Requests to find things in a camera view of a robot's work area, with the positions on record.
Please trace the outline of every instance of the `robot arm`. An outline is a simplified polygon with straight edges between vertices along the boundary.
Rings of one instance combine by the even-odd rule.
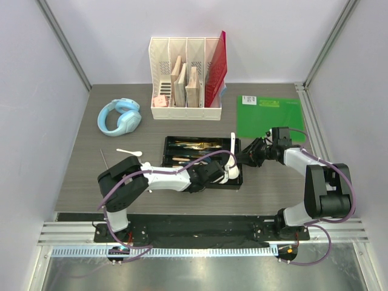
[[[178,172],[180,168],[152,167],[148,162],[141,164],[137,157],[130,156],[98,176],[103,197],[122,180],[123,176],[142,171],[127,184],[122,184],[108,199],[105,206],[114,232],[128,226],[127,207],[144,191],[176,190],[180,192],[203,191],[211,182],[223,178],[226,172],[220,164],[212,161],[206,165],[195,165]]]
[[[314,219],[325,217],[343,218],[352,205],[352,196],[346,182],[333,169],[306,156],[298,145],[292,145],[288,127],[272,128],[272,142],[267,138],[256,138],[242,152],[236,154],[237,162],[251,167],[261,167],[265,160],[275,160],[295,169],[305,176],[303,202],[279,210],[275,216],[276,232],[287,232]],[[350,180],[349,168],[344,164],[333,164]],[[100,191],[105,197],[122,179],[138,171],[144,172],[122,184],[107,200],[107,216],[114,232],[128,226],[127,207],[144,191],[171,189],[181,192],[199,192],[211,182],[227,175],[213,161],[207,165],[196,165],[177,173],[179,168],[152,167],[141,164],[137,157],[130,156],[99,175]]]
[[[305,176],[303,202],[277,214],[278,230],[303,226],[320,218],[343,218],[352,205],[352,195],[345,180],[330,167],[305,155],[298,145],[292,145],[288,127],[274,127],[267,138],[256,138],[246,149],[237,154],[237,161],[251,167],[261,167],[266,159],[273,159],[295,169]],[[350,180],[345,164],[333,164]]]

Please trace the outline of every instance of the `red clipboard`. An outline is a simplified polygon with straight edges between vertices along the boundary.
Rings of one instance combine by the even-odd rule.
[[[217,96],[226,76],[226,32],[222,31],[219,36],[212,63],[209,67],[209,74],[205,85],[205,107],[210,107],[214,98]]]

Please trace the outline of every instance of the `black tray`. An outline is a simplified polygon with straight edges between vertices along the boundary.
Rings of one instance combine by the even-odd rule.
[[[230,150],[230,138],[194,138],[189,136],[167,136],[164,141],[163,161],[162,167],[182,166],[178,161],[173,161],[173,156],[191,156],[199,155],[204,156],[206,153],[201,153],[197,150],[184,149],[180,147],[171,146],[176,141],[183,142],[217,142],[221,145],[218,149],[209,149],[208,152],[215,152],[217,150]],[[236,138],[235,153],[241,151],[241,141]],[[227,153],[221,153],[210,157],[212,161],[218,161],[222,166],[228,162],[229,155]],[[236,179],[228,180],[225,184],[211,183],[207,188],[210,189],[230,189],[238,190],[243,183],[243,167],[241,164],[237,164],[239,169],[239,175]]]

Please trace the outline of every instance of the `metal rod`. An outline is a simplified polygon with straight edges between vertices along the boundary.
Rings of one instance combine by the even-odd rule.
[[[51,11],[50,6],[46,2],[46,0],[35,0],[39,8],[41,9],[44,17],[46,18],[49,26],[52,28],[53,33],[55,34],[57,40],[59,41],[60,45],[62,46],[63,50],[65,51],[65,54],[67,55],[69,61],[72,63],[74,69],[76,70],[79,78],[81,79],[82,83],[84,84],[86,90],[90,91],[92,89],[92,85],[90,84],[84,70],[81,67],[81,64],[77,60],[76,55],[74,54],[74,51],[72,47],[70,46],[68,40],[65,37],[65,34],[63,33],[61,27],[59,26],[57,20],[55,19],[55,16],[53,12]]]
[[[101,153],[102,159],[104,160],[104,164],[105,164],[105,166],[107,167],[107,170],[108,170],[109,167],[108,167],[107,161],[106,161],[106,159],[105,159],[104,153],[102,152],[101,149],[100,149],[99,151],[100,151],[100,153]]]
[[[352,12],[354,11],[357,3],[360,0],[348,0],[346,5],[344,6],[341,14],[339,15],[332,31],[329,34],[329,37],[326,39],[325,44],[323,45],[318,57],[316,58],[314,65],[312,66],[309,74],[307,75],[306,81],[304,82],[304,87],[308,89],[311,85],[311,82],[313,81],[313,78],[315,77],[316,73],[318,72],[319,68],[321,67],[323,61],[326,59],[326,56],[329,54],[331,48],[333,47],[335,41],[338,39],[338,36],[340,35],[342,29],[344,28],[346,22],[350,18]]]

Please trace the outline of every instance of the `metal floor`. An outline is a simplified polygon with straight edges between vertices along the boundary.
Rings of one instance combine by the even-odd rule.
[[[297,261],[322,257],[327,244],[300,245]],[[141,259],[105,266],[106,258],[52,258],[44,291],[217,291],[367,290],[353,244],[334,244],[331,255],[312,267],[288,266],[273,256]]]

